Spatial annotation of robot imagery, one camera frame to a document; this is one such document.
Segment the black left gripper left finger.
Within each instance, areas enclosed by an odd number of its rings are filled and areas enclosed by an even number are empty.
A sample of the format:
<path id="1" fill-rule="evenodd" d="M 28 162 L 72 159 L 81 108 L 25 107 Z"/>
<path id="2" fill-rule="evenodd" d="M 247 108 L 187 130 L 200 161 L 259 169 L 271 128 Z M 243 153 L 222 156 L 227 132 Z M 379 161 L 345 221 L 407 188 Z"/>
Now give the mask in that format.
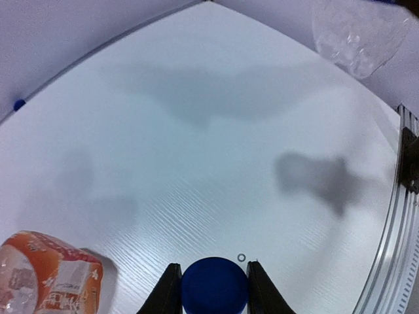
<path id="1" fill-rule="evenodd" d="M 181 265 L 169 264 L 137 314 L 182 313 L 181 278 Z"/>

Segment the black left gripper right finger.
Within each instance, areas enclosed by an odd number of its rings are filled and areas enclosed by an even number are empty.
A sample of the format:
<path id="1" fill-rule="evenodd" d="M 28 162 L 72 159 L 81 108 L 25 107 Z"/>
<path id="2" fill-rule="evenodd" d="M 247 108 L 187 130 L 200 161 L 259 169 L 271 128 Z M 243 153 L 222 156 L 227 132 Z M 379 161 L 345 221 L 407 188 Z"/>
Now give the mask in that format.
<path id="1" fill-rule="evenodd" d="M 258 261 L 247 263 L 247 313 L 295 314 Z"/>

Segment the blue bottle cap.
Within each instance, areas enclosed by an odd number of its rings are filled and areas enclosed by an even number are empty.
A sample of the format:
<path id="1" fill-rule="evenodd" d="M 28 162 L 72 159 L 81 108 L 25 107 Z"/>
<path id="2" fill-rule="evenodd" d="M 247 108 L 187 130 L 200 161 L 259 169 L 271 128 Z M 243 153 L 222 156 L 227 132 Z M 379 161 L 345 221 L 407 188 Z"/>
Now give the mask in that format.
<path id="1" fill-rule="evenodd" d="M 181 303 L 186 313 L 242 313 L 248 297 L 247 275 L 226 258 L 198 260 L 181 279 Z"/>
<path id="2" fill-rule="evenodd" d="M 13 111 L 17 112 L 19 111 L 24 105 L 26 104 L 26 101 L 24 99 L 18 99 L 14 102 L 13 105 Z"/>

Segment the orange label bottle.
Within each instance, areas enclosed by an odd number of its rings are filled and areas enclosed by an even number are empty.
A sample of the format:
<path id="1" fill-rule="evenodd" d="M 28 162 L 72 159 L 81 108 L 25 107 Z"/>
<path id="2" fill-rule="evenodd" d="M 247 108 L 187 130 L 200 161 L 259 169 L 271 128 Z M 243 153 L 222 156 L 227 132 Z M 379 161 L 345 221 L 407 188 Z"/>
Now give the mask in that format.
<path id="1" fill-rule="evenodd" d="M 1 245 L 2 313 L 98 313 L 103 265 L 93 254 L 34 231 Z"/>

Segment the clear bottle blue text label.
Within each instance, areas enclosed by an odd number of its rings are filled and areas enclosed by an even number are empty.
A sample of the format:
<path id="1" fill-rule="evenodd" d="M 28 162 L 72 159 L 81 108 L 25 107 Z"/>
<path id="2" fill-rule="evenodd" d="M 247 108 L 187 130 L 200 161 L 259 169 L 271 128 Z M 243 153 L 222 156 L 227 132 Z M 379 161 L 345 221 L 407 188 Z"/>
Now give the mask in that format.
<path id="1" fill-rule="evenodd" d="M 413 20 L 394 1 L 314 1 L 315 47 L 320 56 L 362 80 L 393 58 Z"/>

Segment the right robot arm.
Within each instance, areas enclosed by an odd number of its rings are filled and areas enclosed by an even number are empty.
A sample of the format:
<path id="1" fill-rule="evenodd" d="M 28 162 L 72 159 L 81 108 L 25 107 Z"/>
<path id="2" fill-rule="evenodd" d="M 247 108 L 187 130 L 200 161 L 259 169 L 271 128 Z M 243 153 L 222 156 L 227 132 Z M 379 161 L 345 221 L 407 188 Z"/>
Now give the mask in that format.
<path id="1" fill-rule="evenodd" d="M 397 182 L 418 194 L 418 136 L 408 127 L 401 130 L 401 148 Z"/>

